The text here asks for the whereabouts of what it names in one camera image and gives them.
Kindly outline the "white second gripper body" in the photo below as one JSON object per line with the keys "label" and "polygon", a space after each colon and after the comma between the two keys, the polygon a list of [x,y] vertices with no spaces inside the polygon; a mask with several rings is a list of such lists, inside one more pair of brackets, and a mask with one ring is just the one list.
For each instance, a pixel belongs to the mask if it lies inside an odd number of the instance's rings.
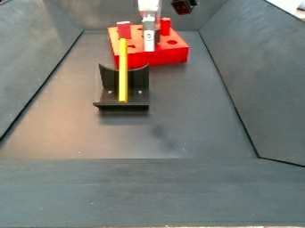
{"label": "white second gripper body", "polygon": [[154,14],[158,17],[160,15],[162,0],[136,0],[136,2],[140,16]]}

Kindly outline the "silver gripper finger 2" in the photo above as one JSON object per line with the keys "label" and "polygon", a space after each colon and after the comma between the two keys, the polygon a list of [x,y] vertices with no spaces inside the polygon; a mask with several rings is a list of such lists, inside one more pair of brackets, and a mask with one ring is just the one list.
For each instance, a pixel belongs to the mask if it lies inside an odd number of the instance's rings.
{"label": "silver gripper finger 2", "polygon": [[144,51],[155,51],[155,17],[146,14],[143,17],[143,38],[144,38]]}

